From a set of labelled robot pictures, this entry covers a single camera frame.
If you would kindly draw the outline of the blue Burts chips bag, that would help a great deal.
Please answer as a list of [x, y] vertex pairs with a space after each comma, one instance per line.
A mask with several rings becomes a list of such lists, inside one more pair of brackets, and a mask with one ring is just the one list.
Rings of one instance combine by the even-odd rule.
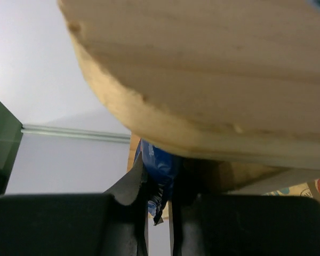
[[162, 214], [173, 195], [174, 181], [182, 169], [183, 158], [141, 139], [134, 158], [140, 157], [149, 176], [148, 213], [154, 225], [163, 222]]

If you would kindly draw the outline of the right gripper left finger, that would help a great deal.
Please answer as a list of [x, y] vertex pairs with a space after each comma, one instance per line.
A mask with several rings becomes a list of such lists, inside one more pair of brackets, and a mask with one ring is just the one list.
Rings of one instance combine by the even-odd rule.
[[98, 194], [0, 196], [0, 255], [147, 255], [141, 158]]

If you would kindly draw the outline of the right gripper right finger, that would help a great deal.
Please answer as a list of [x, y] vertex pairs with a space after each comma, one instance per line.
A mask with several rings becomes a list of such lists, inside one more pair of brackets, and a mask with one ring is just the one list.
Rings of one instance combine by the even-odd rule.
[[173, 255], [320, 255], [320, 203], [298, 196], [173, 201]]

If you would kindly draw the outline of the light blue cassava chips bag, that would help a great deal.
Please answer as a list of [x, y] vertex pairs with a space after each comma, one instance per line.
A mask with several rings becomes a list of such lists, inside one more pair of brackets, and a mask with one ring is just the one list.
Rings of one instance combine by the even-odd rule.
[[301, 183], [299, 185], [286, 187], [280, 190], [265, 193], [266, 196], [304, 196], [320, 202], [320, 178]]

